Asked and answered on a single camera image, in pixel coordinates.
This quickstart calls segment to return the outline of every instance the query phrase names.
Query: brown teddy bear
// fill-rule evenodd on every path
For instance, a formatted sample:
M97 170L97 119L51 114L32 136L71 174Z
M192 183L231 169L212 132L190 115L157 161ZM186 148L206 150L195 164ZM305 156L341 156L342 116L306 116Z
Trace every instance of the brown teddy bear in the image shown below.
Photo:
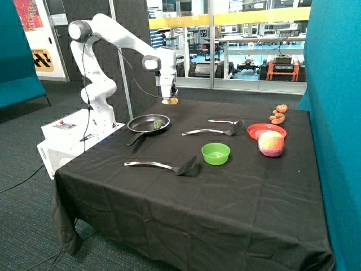
M286 104L280 104L276 107L276 110L273 111L273 116L270 116L270 120L272 124L279 125L285 120L285 113L288 110L288 106Z

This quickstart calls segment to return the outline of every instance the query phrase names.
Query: black frying pan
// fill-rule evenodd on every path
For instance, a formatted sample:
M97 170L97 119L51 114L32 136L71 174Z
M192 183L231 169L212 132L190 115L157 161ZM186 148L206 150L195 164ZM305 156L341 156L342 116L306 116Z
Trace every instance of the black frying pan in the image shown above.
M161 128L155 129L154 122L160 120L162 122ZM127 127L132 132L136 133L127 146L131 146L144 134L156 134L159 131L164 130L170 124L170 119L164 115L149 114L144 116L135 117L127 123Z

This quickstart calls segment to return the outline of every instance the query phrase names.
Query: teal partition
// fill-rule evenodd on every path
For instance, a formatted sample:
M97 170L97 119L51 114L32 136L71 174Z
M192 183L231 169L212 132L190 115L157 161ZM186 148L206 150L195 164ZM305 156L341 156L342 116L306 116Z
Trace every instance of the teal partition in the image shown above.
M314 0L305 44L309 110L336 270L361 270L361 1Z
M46 92L35 71L32 52L12 0L1 0L0 108L26 102Z

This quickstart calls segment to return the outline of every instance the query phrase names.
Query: door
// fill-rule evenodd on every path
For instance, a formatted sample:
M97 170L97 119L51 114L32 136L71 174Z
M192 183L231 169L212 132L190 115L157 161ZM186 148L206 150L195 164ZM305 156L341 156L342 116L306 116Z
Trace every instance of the door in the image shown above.
M49 11L43 0L14 0L41 80L69 81Z

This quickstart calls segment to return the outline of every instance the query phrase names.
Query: gray carpet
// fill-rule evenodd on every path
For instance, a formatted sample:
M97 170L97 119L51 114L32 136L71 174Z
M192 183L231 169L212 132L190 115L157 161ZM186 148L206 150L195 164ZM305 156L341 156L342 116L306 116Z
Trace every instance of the gray carpet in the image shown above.
M80 97L80 82L42 83L51 107L42 97L0 110L0 191L25 181L42 166L36 149L44 140L41 126L86 108ZM280 103L296 108L301 99L219 90L180 90L179 98L267 106L270 113ZM53 182L44 167L26 182L0 194L0 270L50 268L61 251L50 225L52 196ZM82 237L88 237L80 253L61 253L50 270L177 270L142 256L126 244L93 234L95 230L83 221L78 221L76 228Z

